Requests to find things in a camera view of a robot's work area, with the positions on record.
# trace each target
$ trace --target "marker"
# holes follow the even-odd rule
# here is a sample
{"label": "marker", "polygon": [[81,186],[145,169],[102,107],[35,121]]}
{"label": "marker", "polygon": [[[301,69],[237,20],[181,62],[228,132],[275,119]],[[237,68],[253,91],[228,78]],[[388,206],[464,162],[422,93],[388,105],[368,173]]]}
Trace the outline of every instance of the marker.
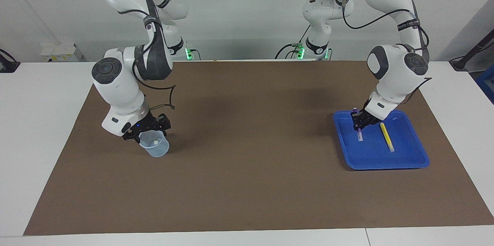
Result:
{"label": "marker", "polygon": [[388,144],[389,151],[390,152],[395,152],[395,148],[393,146],[393,143],[391,142],[391,138],[389,137],[388,130],[386,130],[386,126],[384,123],[380,123],[379,126],[381,126],[382,133],[384,135],[384,139],[386,140],[386,143]]}
{"label": "marker", "polygon": [[[353,112],[358,113],[359,110],[357,108],[353,108]],[[357,129],[357,138],[359,139],[359,142],[363,142],[364,141],[364,137],[362,135],[362,130],[360,128]]]}

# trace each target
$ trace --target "green light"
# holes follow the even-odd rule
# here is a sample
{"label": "green light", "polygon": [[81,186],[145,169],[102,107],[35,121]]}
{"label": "green light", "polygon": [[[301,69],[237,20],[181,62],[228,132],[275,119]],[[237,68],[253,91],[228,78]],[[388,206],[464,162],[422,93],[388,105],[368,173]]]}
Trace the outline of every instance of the green light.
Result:
{"label": "green light", "polygon": [[185,54],[187,55],[187,60],[191,61],[194,59],[194,54],[190,51],[190,49],[185,48]]}
{"label": "green light", "polygon": [[300,50],[297,53],[297,58],[298,59],[303,59],[305,54],[305,48],[301,47]]}

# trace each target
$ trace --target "white wall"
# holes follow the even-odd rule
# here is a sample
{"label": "white wall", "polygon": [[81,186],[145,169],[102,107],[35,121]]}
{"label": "white wall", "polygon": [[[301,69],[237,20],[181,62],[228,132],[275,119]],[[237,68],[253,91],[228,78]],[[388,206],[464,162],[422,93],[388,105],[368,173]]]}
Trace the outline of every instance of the white wall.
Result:
{"label": "white wall", "polygon": [[[494,0],[489,0],[439,55],[440,60],[464,56],[494,29]],[[478,53],[466,65],[468,70],[485,70],[494,65],[494,46]]]}
{"label": "white wall", "polygon": [[[74,42],[89,61],[97,61],[106,49],[144,42],[142,23],[134,17],[118,15],[104,0],[26,0],[61,42]],[[301,14],[306,0],[187,0],[190,14],[179,21],[183,36],[192,41],[207,59],[273,58],[280,47],[296,42],[307,26]],[[368,22],[381,13],[355,0],[356,10],[348,20],[353,25]],[[415,0],[422,25],[432,43],[431,58],[437,58],[487,0]],[[39,47],[32,40],[30,26],[19,17],[5,15],[1,1],[2,24],[7,20],[18,27],[0,28],[0,45],[23,61],[38,61]],[[363,30],[351,30],[334,21],[331,47],[334,59],[364,59],[377,44],[398,42],[396,25],[383,19]]]}

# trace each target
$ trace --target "electrical box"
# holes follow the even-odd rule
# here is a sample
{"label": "electrical box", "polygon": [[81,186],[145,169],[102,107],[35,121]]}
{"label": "electrical box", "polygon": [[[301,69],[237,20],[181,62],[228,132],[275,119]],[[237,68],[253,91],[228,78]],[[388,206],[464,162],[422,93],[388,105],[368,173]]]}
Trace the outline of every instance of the electrical box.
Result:
{"label": "electrical box", "polygon": [[44,47],[41,55],[49,63],[85,61],[83,54],[74,44]]}

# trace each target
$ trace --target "white robotic arm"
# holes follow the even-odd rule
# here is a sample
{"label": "white robotic arm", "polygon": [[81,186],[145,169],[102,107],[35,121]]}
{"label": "white robotic arm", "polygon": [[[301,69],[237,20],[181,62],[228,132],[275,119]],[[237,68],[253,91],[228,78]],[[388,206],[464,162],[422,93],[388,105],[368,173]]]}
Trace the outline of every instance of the white robotic arm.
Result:
{"label": "white robotic arm", "polygon": [[[426,81],[429,54],[413,0],[365,0],[372,8],[393,17],[401,43],[372,49],[367,66],[379,80],[376,89],[360,112],[352,118],[355,130],[384,120],[403,100]],[[330,38],[328,20],[341,19],[353,12],[352,0],[311,0],[305,3],[304,17],[311,23],[306,45],[316,56],[323,54]]]}
{"label": "white robotic arm", "polygon": [[163,80],[171,73],[173,62],[165,39],[166,31],[176,29],[163,26],[158,9],[162,9],[171,27],[171,19],[183,19],[188,12],[181,0],[106,0],[119,14],[143,19],[149,42],[146,45],[110,49],[92,70],[93,82],[101,96],[110,104],[110,111],[102,126],[110,133],[134,139],[148,130],[165,131],[171,128],[164,114],[152,116],[137,80]]}

